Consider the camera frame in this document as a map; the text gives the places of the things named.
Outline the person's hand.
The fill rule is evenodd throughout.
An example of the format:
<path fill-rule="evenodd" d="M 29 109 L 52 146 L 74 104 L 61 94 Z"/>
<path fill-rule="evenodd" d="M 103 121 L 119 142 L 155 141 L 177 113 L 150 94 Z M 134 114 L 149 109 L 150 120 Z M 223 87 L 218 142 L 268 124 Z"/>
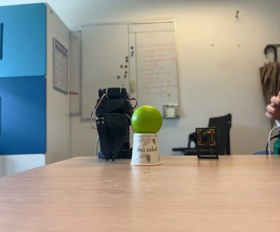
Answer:
<path fill-rule="evenodd" d="M 266 107 L 266 117 L 280 123 L 280 91 L 277 96 L 270 99 L 270 104 Z"/>

